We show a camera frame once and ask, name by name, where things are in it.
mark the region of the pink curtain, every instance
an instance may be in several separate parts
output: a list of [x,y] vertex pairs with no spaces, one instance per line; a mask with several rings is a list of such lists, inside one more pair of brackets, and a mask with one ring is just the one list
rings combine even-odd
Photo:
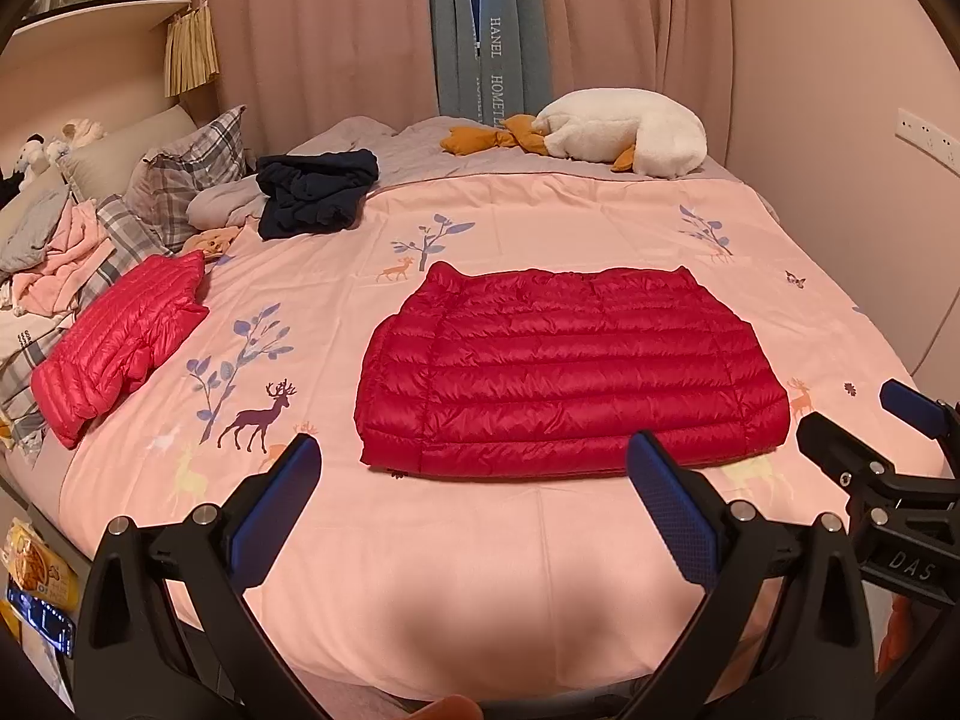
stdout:
[[731,0],[544,0],[554,95],[632,86],[668,95],[726,161],[733,90]]
[[245,146],[288,151],[347,116],[406,127],[437,113],[429,0],[209,0],[221,107]]

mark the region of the pink bed sheet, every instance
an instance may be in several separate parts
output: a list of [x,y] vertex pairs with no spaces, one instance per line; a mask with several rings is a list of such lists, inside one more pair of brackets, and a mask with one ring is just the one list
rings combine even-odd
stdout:
[[[625,478],[464,484],[360,464],[352,412],[363,352],[437,259],[465,274],[690,269],[752,324],[790,395],[784,446],[706,471],[726,498],[768,517],[843,512],[844,495],[797,449],[796,417],[810,409],[902,471],[942,471],[937,448],[877,402],[886,379],[909,382],[894,352],[749,187],[466,176],[381,191],[357,228],[336,235],[261,242],[246,228],[208,277],[208,319],[80,445],[61,493],[67,536],[92,553],[114,515],[149,525],[223,501],[307,430],[323,479],[266,583],[247,593],[295,669],[477,699],[653,670],[700,591]],[[282,380],[295,389],[287,404],[266,389]],[[266,452],[259,439],[247,450],[251,428],[239,449],[232,433],[218,447],[239,410],[270,408]],[[175,602],[194,619],[179,587]]]

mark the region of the dark navy folded clothing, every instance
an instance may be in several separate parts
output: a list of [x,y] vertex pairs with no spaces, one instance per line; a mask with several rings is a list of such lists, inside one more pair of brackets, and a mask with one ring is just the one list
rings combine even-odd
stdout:
[[319,156],[260,157],[256,182],[267,196],[258,231],[266,241],[346,229],[380,172],[366,148]]

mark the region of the plaid pillow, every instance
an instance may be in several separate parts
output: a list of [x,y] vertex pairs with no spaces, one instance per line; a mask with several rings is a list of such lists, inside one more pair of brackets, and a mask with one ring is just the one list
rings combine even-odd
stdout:
[[[80,310],[99,298],[117,279],[142,263],[151,254],[170,256],[150,229],[114,194],[97,207],[97,218],[113,242],[114,252],[90,276],[80,289]],[[34,434],[46,428],[46,421],[37,408],[30,391],[30,376],[34,368],[47,359],[54,346],[64,336],[66,327],[56,327],[46,335],[10,357],[0,370],[0,440],[7,446],[15,443],[38,445]]]
[[238,105],[185,138],[148,152],[133,171],[124,201],[170,250],[180,251],[198,232],[186,220],[186,208],[199,191],[244,177],[240,117],[245,108]]

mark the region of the purple deer print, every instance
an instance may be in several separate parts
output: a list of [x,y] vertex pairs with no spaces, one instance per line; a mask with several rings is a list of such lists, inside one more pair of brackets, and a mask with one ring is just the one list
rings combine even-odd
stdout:
[[217,448],[220,449],[220,440],[227,435],[227,433],[233,430],[233,443],[236,445],[237,449],[240,448],[240,442],[237,440],[237,436],[240,435],[240,431],[243,430],[248,425],[253,425],[253,432],[250,435],[250,440],[247,442],[247,451],[251,451],[251,445],[253,444],[253,439],[256,438],[256,434],[260,434],[260,448],[263,450],[264,454],[267,454],[267,445],[264,442],[264,437],[267,435],[267,428],[274,423],[278,416],[280,416],[280,409],[284,406],[289,406],[290,401],[287,400],[288,395],[296,394],[296,390],[287,384],[287,380],[284,379],[280,384],[277,385],[277,388],[270,392],[270,387],[274,383],[270,382],[267,384],[267,395],[270,395],[274,399],[274,405],[270,406],[268,409],[249,409],[244,412],[238,412],[237,416],[234,416],[233,423],[227,427],[220,434],[219,439],[217,439]]

